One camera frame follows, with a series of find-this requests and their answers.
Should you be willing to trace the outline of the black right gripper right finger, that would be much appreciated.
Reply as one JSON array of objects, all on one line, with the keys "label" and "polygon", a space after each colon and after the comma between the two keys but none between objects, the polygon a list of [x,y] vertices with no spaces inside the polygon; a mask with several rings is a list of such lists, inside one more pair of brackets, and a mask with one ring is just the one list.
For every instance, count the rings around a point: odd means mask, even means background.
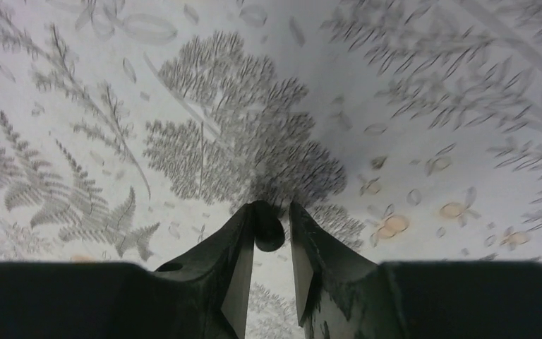
[{"label": "black right gripper right finger", "polygon": [[542,338],[542,263],[374,263],[289,209],[307,338]]}]

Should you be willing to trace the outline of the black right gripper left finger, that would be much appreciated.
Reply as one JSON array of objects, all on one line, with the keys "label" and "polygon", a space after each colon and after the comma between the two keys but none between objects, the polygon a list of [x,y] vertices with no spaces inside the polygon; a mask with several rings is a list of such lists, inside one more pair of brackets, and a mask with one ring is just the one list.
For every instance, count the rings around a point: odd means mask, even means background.
[{"label": "black right gripper left finger", "polygon": [[155,270],[128,262],[0,262],[0,338],[240,338],[255,210]]}]

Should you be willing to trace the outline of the black earbud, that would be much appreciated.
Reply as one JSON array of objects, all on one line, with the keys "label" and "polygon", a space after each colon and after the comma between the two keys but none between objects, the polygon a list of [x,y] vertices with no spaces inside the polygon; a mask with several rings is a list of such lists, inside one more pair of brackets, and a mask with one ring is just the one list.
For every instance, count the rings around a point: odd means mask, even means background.
[{"label": "black earbud", "polygon": [[284,228],[277,217],[275,207],[267,201],[258,200],[251,204],[254,210],[255,244],[263,252],[273,252],[284,245]]}]

